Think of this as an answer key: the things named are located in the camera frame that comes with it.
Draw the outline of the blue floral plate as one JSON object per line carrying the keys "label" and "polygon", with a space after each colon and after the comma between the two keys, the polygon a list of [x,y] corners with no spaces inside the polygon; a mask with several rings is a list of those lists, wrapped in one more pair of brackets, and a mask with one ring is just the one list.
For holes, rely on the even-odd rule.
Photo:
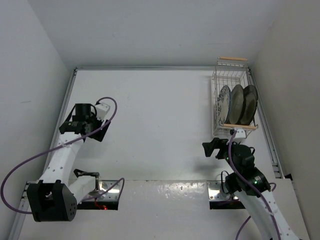
{"label": "blue floral plate", "polygon": [[228,85],[224,85],[217,98],[217,123],[222,126],[229,119],[229,109],[231,104],[231,90]]}

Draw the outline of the brown rim cream plate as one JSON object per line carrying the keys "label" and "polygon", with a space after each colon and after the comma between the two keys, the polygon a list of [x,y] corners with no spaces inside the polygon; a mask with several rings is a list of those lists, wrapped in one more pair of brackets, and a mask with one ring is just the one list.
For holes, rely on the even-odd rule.
{"label": "brown rim cream plate", "polygon": [[232,125],[239,123],[244,114],[245,95],[244,88],[237,84],[231,91],[228,122]]}

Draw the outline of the checkered rim dark plate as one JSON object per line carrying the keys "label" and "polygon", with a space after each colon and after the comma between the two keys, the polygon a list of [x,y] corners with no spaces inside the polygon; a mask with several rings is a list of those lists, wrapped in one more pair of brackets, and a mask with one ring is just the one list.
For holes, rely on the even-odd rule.
{"label": "checkered rim dark plate", "polygon": [[241,125],[249,126],[254,119],[258,106],[258,92],[254,85],[248,85],[244,88],[244,112],[240,120]]}

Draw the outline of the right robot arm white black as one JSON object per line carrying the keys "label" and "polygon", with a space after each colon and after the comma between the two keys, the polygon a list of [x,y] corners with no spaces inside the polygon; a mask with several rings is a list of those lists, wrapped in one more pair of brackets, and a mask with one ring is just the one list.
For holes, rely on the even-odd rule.
{"label": "right robot arm white black", "polygon": [[270,183],[255,166],[255,149],[232,140],[215,137],[202,143],[204,154],[214,150],[218,160],[226,160],[233,173],[225,179],[228,194],[235,195],[254,221],[263,240],[299,240],[281,213]]}

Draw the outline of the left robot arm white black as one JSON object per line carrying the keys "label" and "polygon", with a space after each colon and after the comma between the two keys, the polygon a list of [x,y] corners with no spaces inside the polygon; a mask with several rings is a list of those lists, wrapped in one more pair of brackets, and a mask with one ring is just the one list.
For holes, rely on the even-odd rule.
{"label": "left robot arm white black", "polygon": [[76,169],[76,181],[69,182],[76,156],[86,138],[101,142],[109,127],[105,103],[77,103],[59,127],[58,150],[53,152],[46,170],[26,191],[36,222],[72,221],[78,204],[97,189],[98,172]]}

